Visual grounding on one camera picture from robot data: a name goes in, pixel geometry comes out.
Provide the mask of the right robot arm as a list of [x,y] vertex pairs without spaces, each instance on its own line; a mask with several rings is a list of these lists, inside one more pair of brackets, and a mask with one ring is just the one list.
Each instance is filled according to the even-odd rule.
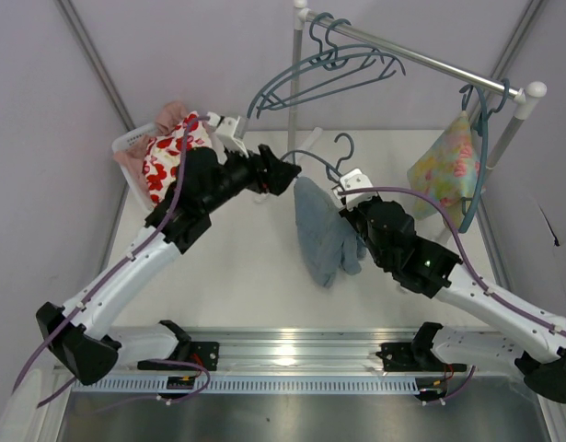
[[437,372],[474,366],[520,378],[536,394],[566,404],[566,318],[535,307],[472,269],[463,251],[419,236],[413,218],[377,195],[341,192],[341,216],[377,267],[403,289],[466,311],[499,337],[425,322],[406,368]]

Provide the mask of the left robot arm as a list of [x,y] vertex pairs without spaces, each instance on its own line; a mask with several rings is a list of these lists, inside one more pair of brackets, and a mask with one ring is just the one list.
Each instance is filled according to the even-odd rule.
[[146,218],[124,257],[83,295],[61,306],[47,302],[37,311],[47,347],[82,384],[100,381],[118,365],[187,361],[191,338],[173,321],[122,329],[114,328],[113,322],[157,273],[210,228],[212,212],[244,190],[279,196],[301,171],[275,156],[267,145],[247,155],[227,152],[225,156],[225,163],[219,163],[212,148],[187,151],[177,167],[177,180]]

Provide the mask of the light blue denim skirt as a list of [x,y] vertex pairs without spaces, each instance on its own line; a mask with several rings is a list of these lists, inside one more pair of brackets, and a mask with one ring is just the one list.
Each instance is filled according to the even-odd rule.
[[331,197],[310,178],[294,185],[295,225],[304,264],[319,286],[330,288],[339,270],[361,272],[366,247]]

